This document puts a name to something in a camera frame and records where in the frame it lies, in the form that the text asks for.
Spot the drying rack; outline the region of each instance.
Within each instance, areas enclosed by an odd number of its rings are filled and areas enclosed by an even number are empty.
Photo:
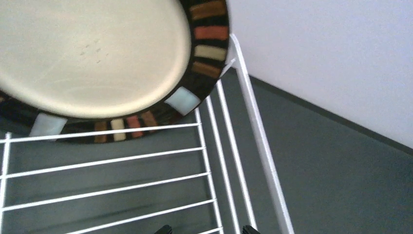
[[[248,116],[249,116],[251,126],[253,129],[255,141],[258,146],[260,159],[263,165],[264,173],[265,173],[266,180],[267,180],[267,185],[270,190],[274,208],[275,208],[275,211],[278,217],[278,222],[281,228],[281,232],[283,234],[293,234],[294,233],[293,226],[291,224],[290,216],[288,214],[287,206],[284,200],[284,196],[282,193],[280,181],[279,181],[277,171],[275,168],[274,160],[273,160],[271,150],[268,144],[268,140],[265,134],[265,129],[263,127],[263,122],[260,116],[260,111],[258,109],[257,102],[255,100],[254,91],[252,89],[251,81],[250,81],[248,71],[245,65],[245,61],[243,58],[240,44],[234,34],[230,35],[229,57],[231,59],[227,60],[227,65],[224,68],[222,75],[226,73],[230,67],[235,67],[237,71],[237,75],[238,75],[239,82],[241,85],[241,90],[242,90],[243,97],[244,97],[246,107],[248,110]],[[241,164],[240,154],[238,152],[237,142],[235,139],[235,135],[234,135],[234,131],[233,131],[232,123],[231,123],[231,117],[228,111],[224,89],[223,89],[221,81],[217,82],[217,90],[218,90],[219,100],[221,103],[222,112],[224,115],[225,126],[226,126],[226,130],[228,133],[233,158],[234,158],[236,169],[237,169],[238,179],[239,179],[242,193],[243,193],[244,204],[245,204],[247,215],[248,215],[249,225],[259,230],[259,227],[257,227],[257,224],[256,224],[254,212],[252,209],[251,199],[249,197],[248,188],[247,188],[244,171],[243,171],[243,166]],[[220,139],[220,133],[219,133],[219,129],[217,126],[217,120],[215,118],[214,109],[213,109],[213,105],[212,105],[210,97],[206,99],[206,104],[207,104],[209,118],[210,118],[212,129],[213,129],[213,134],[215,138],[215,144],[216,144],[216,149],[217,149],[217,153],[219,156],[221,170],[223,173],[226,195],[227,195],[227,199],[228,199],[228,203],[229,203],[229,207],[231,211],[233,230],[223,229],[221,214],[220,214],[220,210],[219,210],[219,206],[217,202],[217,196],[215,194],[214,183],[213,183],[212,175],[211,175],[211,168],[210,168],[209,159],[208,159],[207,146],[205,143],[205,136],[204,136],[204,131],[203,131],[202,123],[201,123],[200,112],[198,109],[196,109],[195,110],[196,122],[189,123],[189,124],[177,124],[177,125],[170,125],[170,126],[111,130],[111,131],[79,133],[79,134],[64,134],[64,135],[57,135],[57,136],[36,136],[36,137],[20,137],[20,138],[13,138],[11,133],[7,133],[5,136],[5,139],[0,140],[0,144],[4,145],[2,169],[1,169],[1,177],[0,177],[1,179],[1,184],[0,184],[0,211],[1,211],[0,212],[0,234],[4,233],[2,232],[3,221],[4,221],[3,216],[4,216],[4,213],[8,211],[20,210],[20,209],[25,209],[28,207],[41,206],[41,205],[58,203],[58,202],[69,201],[69,200],[82,199],[82,198],[87,198],[87,197],[92,197],[92,196],[112,194],[112,193],[117,193],[117,192],[122,192],[122,191],[127,191],[127,190],[134,190],[134,189],[145,188],[145,187],[150,187],[150,186],[155,186],[155,185],[162,185],[162,184],[173,183],[177,181],[183,181],[183,180],[188,180],[188,179],[197,178],[197,177],[204,177],[204,176],[207,178],[207,182],[209,185],[209,192],[210,192],[209,200],[205,200],[202,202],[193,203],[193,204],[189,204],[189,205],[185,205],[181,207],[176,207],[173,209],[158,211],[158,212],[154,212],[151,214],[141,215],[141,216],[134,217],[134,218],[124,219],[124,220],[120,220],[120,221],[116,221],[112,223],[107,223],[104,225],[90,227],[90,228],[86,228],[83,230],[71,232],[70,234],[90,233],[93,231],[97,231],[97,230],[101,230],[101,229],[105,229],[105,228],[109,228],[109,227],[113,227],[117,225],[122,225],[122,224],[130,223],[130,222],[158,216],[158,215],[164,215],[164,214],[168,214],[168,213],[172,213],[176,211],[182,211],[182,210],[189,209],[192,207],[197,207],[197,206],[202,206],[202,205],[207,205],[207,204],[213,206],[216,224],[218,227],[212,230],[202,232],[200,234],[211,234],[211,233],[223,234],[224,231],[226,233],[240,234],[241,227],[238,222],[237,211],[235,208],[233,193],[231,189],[231,183],[230,183],[230,179],[228,176],[227,166],[226,166],[226,162],[224,158],[223,147],[222,147],[222,143]],[[182,149],[182,150],[176,150],[176,151],[168,151],[168,152],[159,152],[159,153],[139,155],[139,156],[121,157],[121,158],[114,158],[114,159],[101,160],[101,161],[93,161],[93,162],[87,162],[87,163],[53,167],[53,168],[40,169],[40,170],[34,170],[34,171],[26,171],[26,172],[20,172],[20,173],[12,173],[12,174],[8,173],[9,159],[10,159],[10,146],[12,143],[40,141],[40,140],[55,140],[55,139],[60,139],[60,138],[85,137],[85,136],[96,136],[96,135],[115,134],[115,133],[128,133],[128,132],[136,132],[136,131],[186,128],[186,127],[197,128],[199,140],[201,143],[200,147]],[[19,204],[19,205],[5,206],[5,201],[6,201],[6,196],[7,196],[7,190],[6,190],[7,181],[13,178],[23,177],[23,176],[33,176],[33,175],[39,175],[39,174],[44,174],[44,173],[50,173],[50,172],[59,172],[59,171],[82,168],[82,167],[92,167],[92,166],[103,165],[103,164],[110,164],[110,163],[116,163],[116,162],[122,162],[122,161],[137,160],[141,158],[156,157],[156,156],[161,156],[161,155],[177,154],[177,153],[192,152],[192,151],[202,151],[203,161],[205,165],[204,173],[189,175],[189,176],[184,176],[184,177],[178,177],[178,178],[173,178],[173,179],[167,179],[167,180],[160,180],[160,181],[144,183],[144,184],[137,184],[137,185],[128,186],[128,187],[103,190],[103,191],[92,192],[92,193],[65,196],[65,197],[59,197],[59,198],[48,199],[48,200],[37,201],[37,202],[30,202],[30,203]]]

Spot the white wall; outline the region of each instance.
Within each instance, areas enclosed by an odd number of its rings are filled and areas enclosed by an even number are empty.
[[[413,147],[413,1],[229,7],[251,75]]]

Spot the plate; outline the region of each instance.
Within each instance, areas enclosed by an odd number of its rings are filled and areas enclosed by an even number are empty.
[[[176,123],[225,65],[225,0],[0,3],[0,128],[27,134],[39,115],[61,133]],[[62,139],[107,143],[151,132]]]

